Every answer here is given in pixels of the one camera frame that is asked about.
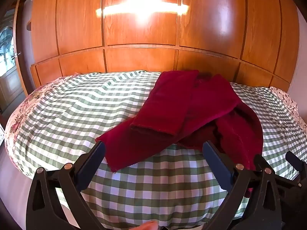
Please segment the person's left hand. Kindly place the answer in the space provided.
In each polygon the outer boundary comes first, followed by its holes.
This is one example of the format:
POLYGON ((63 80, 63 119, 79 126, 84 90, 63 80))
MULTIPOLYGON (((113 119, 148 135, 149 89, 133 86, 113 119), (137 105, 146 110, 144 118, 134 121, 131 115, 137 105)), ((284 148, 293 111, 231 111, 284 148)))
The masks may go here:
POLYGON ((149 221, 138 227, 131 228, 130 230, 158 230, 158 228, 159 226, 156 221, 149 221))

